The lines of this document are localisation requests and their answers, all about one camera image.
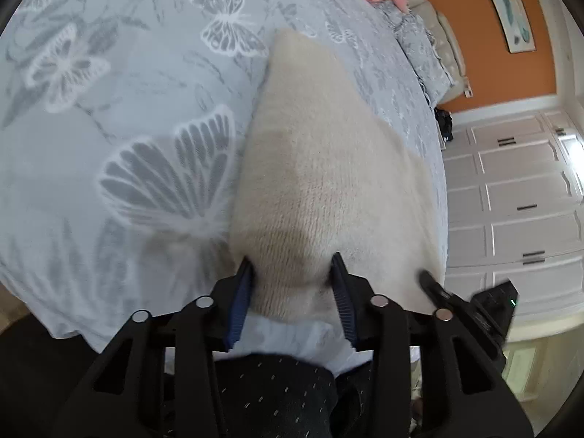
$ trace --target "black clamp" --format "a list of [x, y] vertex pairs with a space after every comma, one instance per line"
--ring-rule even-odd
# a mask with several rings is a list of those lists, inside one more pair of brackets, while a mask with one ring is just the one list
[[[365, 436], [406, 438], [410, 428], [409, 346], [422, 356], [424, 438], [532, 438], [519, 402], [501, 378], [501, 347], [517, 291], [510, 282], [467, 303], [421, 272], [420, 286], [437, 310], [404, 311], [350, 275], [340, 254], [330, 281], [346, 339], [373, 350], [372, 397]], [[180, 312], [137, 311], [96, 359], [65, 405], [54, 438], [227, 437], [212, 351], [239, 340], [253, 288], [253, 268], [217, 282], [209, 296]], [[174, 387], [164, 355], [176, 348]]]

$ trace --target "cream fleece fabric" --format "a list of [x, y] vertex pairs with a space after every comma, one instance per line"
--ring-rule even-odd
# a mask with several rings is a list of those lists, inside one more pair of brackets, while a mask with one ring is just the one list
[[433, 308], [419, 269], [443, 281], [427, 169], [375, 116], [326, 48], [276, 36], [252, 121], [231, 224], [237, 264], [252, 261], [252, 308], [338, 321], [327, 282], [334, 252], [377, 293]]

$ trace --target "bed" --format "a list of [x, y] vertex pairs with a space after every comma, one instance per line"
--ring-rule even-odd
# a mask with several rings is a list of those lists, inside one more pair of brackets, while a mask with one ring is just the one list
[[[55, 338], [101, 351], [134, 311], [177, 311], [232, 273], [239, 161], [282, 27], [331, 48], [425, 159], [446, 264], [433, 112], [365, 0], [22, 0], [0, 36], [0, 281]], [[250, 314], [243, 339], [234, 354], [334, 373], [367, 359], [327, 323]]]

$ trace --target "white cabinet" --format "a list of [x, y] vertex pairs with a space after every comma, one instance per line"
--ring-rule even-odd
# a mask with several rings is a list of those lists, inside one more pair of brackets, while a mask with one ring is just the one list
[[584, 252], [542, 258], [536, 263], [449, 268], [445, 289], [468, 300], [497, 283], [513, 282], [519, 293], [515, 321], [554, 319], [584, 310]]
[[453, 134], [443, 151], [446, 289], [469, 298], [509, 278], [520, 296], [515, 323], [584, 312], [584, 193], [574, 162], [576, 153], [584, 163], [584, 149], [566, 112], [499, 117]]
[[449, 223], [450, 267], [508, 263], [584, 249], [584, 207], [554, 207], [513, 216]]

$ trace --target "floor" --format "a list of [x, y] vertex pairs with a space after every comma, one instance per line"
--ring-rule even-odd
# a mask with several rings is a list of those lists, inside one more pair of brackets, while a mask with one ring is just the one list
[[28, 314], [28, 309], [0, 283], [0, 333]]

